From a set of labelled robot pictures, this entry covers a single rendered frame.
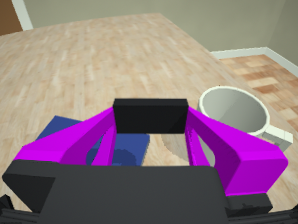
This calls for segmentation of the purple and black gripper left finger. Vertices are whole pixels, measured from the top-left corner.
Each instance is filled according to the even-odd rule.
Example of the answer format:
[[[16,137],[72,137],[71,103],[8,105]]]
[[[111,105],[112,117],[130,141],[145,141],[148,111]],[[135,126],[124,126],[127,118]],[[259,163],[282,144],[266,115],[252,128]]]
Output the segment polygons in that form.
[[[114,111],[110,107],[90,119],[23,146],[13,160],[86,164],[88,151],[104,134],[91,165],[111,165],[116,132]]]

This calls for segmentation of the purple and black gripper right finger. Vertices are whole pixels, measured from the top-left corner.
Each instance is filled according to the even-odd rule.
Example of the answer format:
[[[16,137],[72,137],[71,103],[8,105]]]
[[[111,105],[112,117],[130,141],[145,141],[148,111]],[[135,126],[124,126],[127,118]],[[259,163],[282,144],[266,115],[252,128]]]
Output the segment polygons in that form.
[[[197,134],[215,155],[226,196],[266,193],[288,166],[278,146],[189,107],[185,140],[190,166],[210,166]]]

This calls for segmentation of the pale grey mug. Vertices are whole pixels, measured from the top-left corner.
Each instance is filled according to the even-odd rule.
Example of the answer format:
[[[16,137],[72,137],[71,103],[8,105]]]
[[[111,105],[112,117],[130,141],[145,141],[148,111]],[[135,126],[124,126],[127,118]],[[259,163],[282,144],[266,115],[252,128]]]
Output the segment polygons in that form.
[[[282,152],[293,143],[293,134],[269,125],[270,116],[266,107],[244,90],[229,86],[209,88],[199,98],[196,110],[252,136],[262,136],[273,141]],[[214,167],[214,153],[199,136],[198,138],[210,166]]]

